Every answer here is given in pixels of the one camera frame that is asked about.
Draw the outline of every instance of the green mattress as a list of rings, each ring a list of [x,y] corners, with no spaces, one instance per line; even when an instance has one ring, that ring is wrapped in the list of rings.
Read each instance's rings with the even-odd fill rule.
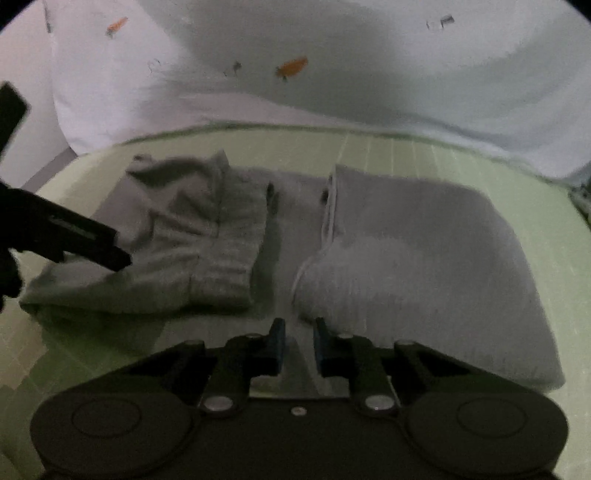
[[[86,155],[39,194],[92,215],[134,155],[211,155],[221,149],[239,167],[327,177],[340,163],[374,174],[447,180],[487,195],[521,240],[566,375],[565,386],[549,395],[570,424],[569,442],[556,473],[564,480],[591,478],[591,232],[565,187],[473,152],[416,138],[223,126],[133,141]],[[19,261],[25,280],[46,263],[30,253],[21,254]],[[128,334],[134,334],[132,327]],[[133,362],[138,354],[84,330],[42,329],[16,301],[9,301],[0,315],[0,339],[0,475],[8,480],[34,479],[43,471],[28,433],[35,409],[49,395]]]

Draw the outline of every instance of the round joint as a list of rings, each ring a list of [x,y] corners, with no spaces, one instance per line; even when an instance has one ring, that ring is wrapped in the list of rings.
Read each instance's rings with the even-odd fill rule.
[[[304,407],[293,407],[291,409],[291,414],[294,417],[305,417],[308,415],[308,411]]]
[[[209,397],[203,402],[203,406],[214,413],[220,413],[228,411],[234,406],[234,402],[231,398],[219,396]]]
[[[386,395],[372,395],[365,399],[365,406],[372,411],[392,410],[396,402],[392,397]]]

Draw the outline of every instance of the gray fabric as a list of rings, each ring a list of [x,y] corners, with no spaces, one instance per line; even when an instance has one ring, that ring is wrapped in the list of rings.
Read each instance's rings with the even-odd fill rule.
[[[511,227],[474,190],[337,166],[294,305],[376,345],[423,343],[539,390],[564,382]]]
[[[273,319],[282,317],[286,321],[287,344],[281,375],[253,379],[252,394],[284,398],[345,396],[348,388],[344,380],[325,380],[317,375],[312,328],[298,318],[291,305],[291,287],[299,266],[321,247],[324,211],[321,197],[326,179],[260,169],[235,170],[235,173],[252,184],[271,184],[274,188],[264,240],[252,270],[253,305],[249,309],[220,312],[194,306],[179,312],[139,316],[60,306],[49,295],[43,305],[25,304],[24,307],[32,310],[35,319],[53,336],[60,338],[62,332],[67,332],[70,338],[92,335],[95,342],[138,356],[162,351],[189,339],[202,339],[209,348],[223,346],[236,335],[266,333]],[[104,219],[105,215],[99,215],[104,210],[105,207],[101,207],[94,218]],[[117,220],[121,211],[109,210],[111,221],[121,224]],[[70,282],[76,284],[80,279]],[[28,295],[34,294],[33,285]]]
[[[71,255],[33,280],[21,305],[31,313],[48,305],[116,314],[247,308],[267,187],[230,169],[224,153],[137,157],[94,216],[119,231],[133,264],[112,273]]]

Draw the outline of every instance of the bed sheet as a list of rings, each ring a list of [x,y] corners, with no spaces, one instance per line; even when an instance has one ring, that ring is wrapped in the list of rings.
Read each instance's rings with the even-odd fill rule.
[[[219,149],[224,149],[230,163],[238,167],[326,177],[339,163],[375,174],[453,181],[487,195],[522,243],[566,376],[565,386],[549,395],[564,410],[570,424],[569,442],[556,472],[564,480],[591,478],[591,232],[569,202],[564,187],[470,151],[418,138],[329,129],[226,126],[133,141],[80,157],[39,194],[92,215],[135,154],[164,158],[211,155]],[[19,261],[26,281],[46,263],[30,253],[21,254]],[[149,341],[150,348],[160,350],[204,333],[195,325],[173,323],[130,326],[125,334],[143,337],[139,340]],[[306,328],[299,332],[302,337],[307,334]],[[225,340],[222,337],[210,340],[220,344]],[[42,329],[15,301],[9,301],[0,315],[0,339],[0,447],[24,479],[33,479],[42,467],[28,435],[28,424],[40,403],[53,393],[140,356],[88,331]]]

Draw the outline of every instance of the white pillow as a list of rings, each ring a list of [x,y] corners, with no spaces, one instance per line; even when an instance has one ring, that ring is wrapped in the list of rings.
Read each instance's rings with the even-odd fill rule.
[[[425,135],[549,177],[587,166],[591,27],[563,0],[48,4],[78,153],[230,121]],[[275,74],[300,57],[297,75]]]

